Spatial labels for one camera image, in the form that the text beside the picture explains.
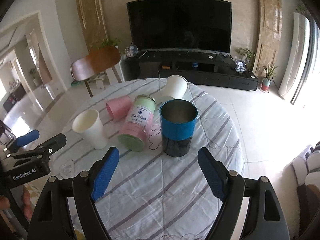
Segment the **person's left hand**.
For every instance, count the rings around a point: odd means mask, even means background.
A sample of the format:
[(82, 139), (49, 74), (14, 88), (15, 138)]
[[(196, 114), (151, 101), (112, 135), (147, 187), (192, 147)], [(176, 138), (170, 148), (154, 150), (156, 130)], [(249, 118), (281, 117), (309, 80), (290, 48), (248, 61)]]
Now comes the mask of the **person's left hand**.
[(28, 222), (31, 221), (33, 215), (33, 205), (31, 196), (26, 186), (19, 186), (17, 189), (12, 189), (12, 197), (8, 198), (8, 194), (4, 194), (1, 190), (1, 211), (9, 210), (12, 204), (17, 204), (21, 212), (24, 214)]

